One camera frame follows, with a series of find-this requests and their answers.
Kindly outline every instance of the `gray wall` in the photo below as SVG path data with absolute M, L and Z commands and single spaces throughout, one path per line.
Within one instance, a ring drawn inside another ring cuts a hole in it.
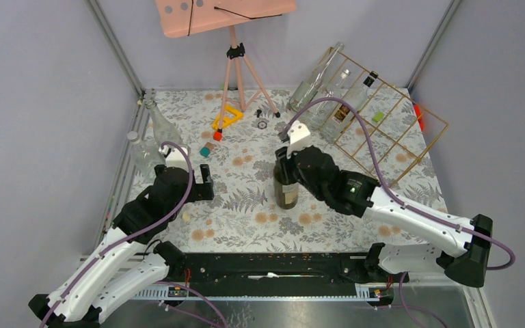
M 448 209 L 492 217 L 518 256 L 486 277 L 498 327 L 525 327 L 525 1 L 464 1 L 415 97 L 451 124 L 432 152 Z
M 134 107 L 84 1 L 0 1 L 0 327 L 93 248 Z
M 237 25 L 237 37 L 269 87 L 298 85 L 338 40 L 349 56 L 405 85 L 449 2 L 298 0 L 290 14 Z M 228 29 L 171 39 L 163 34 L 155 1 L 100 4 L 145 87 L 218 88 L 224 82 Z M 250 74 L 245 84 L 256 85 Z

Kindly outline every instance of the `floral tablecloth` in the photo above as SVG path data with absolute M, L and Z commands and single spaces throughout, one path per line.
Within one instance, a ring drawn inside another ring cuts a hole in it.
M 302 187 L 296 207 L 283 210 L 276 206 L 271 171 L 275 163 L 274 152 L 283 146 L 277 134 L 293 116 L 292 112 L 285 109 L 292 91 L 269 90 L 282 114 L 280 118 L 275 118 L 266 100 L 259 97 L 247 109 L 242 120 L 224 129 L 221 142 L 213 141 L 214 130 L 211 127 L 220 108 L 220 91 L 157 92 L 156 102 L 161 112 L 178 127 L 184 142 L 191 148 L 193 166 L 210 165 L 216 196 L 210 202 L 184 205 L 181 213 L 185 214 L 180 214 L 168 229 L 155 238 L 169 240 L 181 251 L 192 252 L 366 251 L 376 242 L 397 245 L 424 243 L 421 238 L 398 227 L 335 213 Z M 248 100 L 254 91 L 245 93 Z M 238 99 L 236 92 L 229 92 L 229 96 Z M 372 100 L 373 110 L 391 108 L 399 99 L 396 96 L 378 93 Z M 260 118 L 254 115 L 257 109 L 262 109 Z M 404 131 L 407 126 L 402 124 L 409 124 L 415 117 L 413 107 L 405 106 L 398 113 L 405 117 L 395 118 L 396 130 Z M 364 138 L 357 127 L 358 124 L 348 129 L 339 141 L 344 149 Z M 424 149 L 425 141 L 417 124 L 406 137 L 410 150 L 419 154 Z M 153 139 L 151 120 L 145 139 Z M 341 169 L 362 171 L 339 148 L 328 144 L 318 133 L 313 134 L 312 140 L 314 145 L 332 155 Z M 216 147 L 208 158 L 204 158 L 199 151 L 208 141 L 216 144 Z M 376 152 L 385 152 L 387 149 L 385 142 L 375 142 L 375 147 Z M 397 172 L 405 169 L 406 163 L 409 165 L 408 159 L 412 157 L 401 152 L 390 154 L 381 165 L 384 175 L 396 176 Z M 134 199 L 145 187 L 144 179 L 136 173 L 129 200 Z M 417 202 L 445 210 L 444 199 L 428 156 L 394 189 Z

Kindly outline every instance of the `pink panel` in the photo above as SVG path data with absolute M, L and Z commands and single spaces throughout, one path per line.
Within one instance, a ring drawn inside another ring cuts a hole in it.
M 194 0 L 193 8 L 192 0 L 156 0 L 156 6 L 164 35 L 169 38 L 188 35 L 191 12 L 190 34 L 249 21 L 248 18 L 216 10 L 215 6 L 248 17 L 273 16 L 297 9 L 295 0 Z

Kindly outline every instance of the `pink music stand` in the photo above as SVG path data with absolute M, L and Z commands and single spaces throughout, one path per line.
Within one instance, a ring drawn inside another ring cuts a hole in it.
M 256 74 L 250 60 L 246 57 L 243 44 L 240 43 L 238 45 L 234 26 L 253 19 L 279 16 L 292 12 L 297 9 L 295 0 L 156 0 L 156 6 L 160 12 L 164 35 L 169 38 L 189 36 L 221 27 L 228 27 L 230 30 L 230 49 L 226 53 L 228 61 L 224 78 L 224 90 L 222 92 L 222 106 L 220 108 L 218 130 L 214 133 L 214 140 L 220 141 L 222 139 L 222 124 L 227 101 L 239 107 L 241 111 L 245 111 L 262 92 L 273 109 L 275 116 L 280 117 L 280 113 L 267 93 L 267 89 L 258 77 L 258 74 Z M 240 58 L 244 59 L 248 70 L 259 86 L 258 91 L 248 102 L 245 102 Z M 240 104 L 232 99 L 227 99 L 232 62 L 234 62 L 237 72 Z

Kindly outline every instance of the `gray floor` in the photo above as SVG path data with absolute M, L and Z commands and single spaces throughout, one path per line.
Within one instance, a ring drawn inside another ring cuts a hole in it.
M 406 302 L 435 312 L 449 327 L 473 327 L 464 295 L 457 287 L 404 288 Z M 399 303 L 396 296 L 394 304 Z M 230 327 L 417 327 L 403 309 L 374 311 L 367 303 L 349 302 L 215 302 Z M 204 303 L 188 301 L 181 309 L 216 320 L 216 314 Z M 441 327 L 434 318 L 413 311 L 428 328 Z M 165 312 L 153 301 L 128 301 L 116 310 L 102 328 L 203 328 L 210 327 L 184 314 Z

